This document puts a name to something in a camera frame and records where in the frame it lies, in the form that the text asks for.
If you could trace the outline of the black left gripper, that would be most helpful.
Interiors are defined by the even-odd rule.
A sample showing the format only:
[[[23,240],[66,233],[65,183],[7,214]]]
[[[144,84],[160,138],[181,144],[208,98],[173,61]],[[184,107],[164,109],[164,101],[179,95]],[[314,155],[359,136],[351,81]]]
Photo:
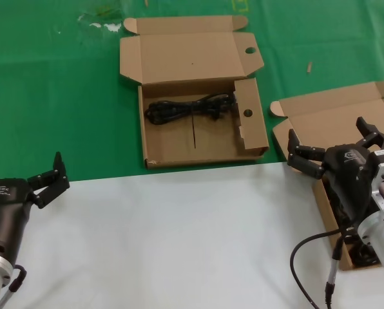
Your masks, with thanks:
[[[66,167],[56,152],[51,171],[27,181],[20,178],[0,179],[0,256],[15,263],[32,203],[45,208],[70,188]]]

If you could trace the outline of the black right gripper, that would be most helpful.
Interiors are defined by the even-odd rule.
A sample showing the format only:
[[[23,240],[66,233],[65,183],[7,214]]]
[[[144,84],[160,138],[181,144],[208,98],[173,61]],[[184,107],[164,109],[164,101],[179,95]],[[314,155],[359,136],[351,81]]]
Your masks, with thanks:
[[[376,173],[369,148],[377,145],[384,149],[384,133],[363,117],[357,118],[356,127],[362,135],[356,144],[327,150],[301,145],[294,129],[290,129],[287,165],[314,179],[321,179],[325,173],[351,222],[361,223],[370,214],[371,185]]]

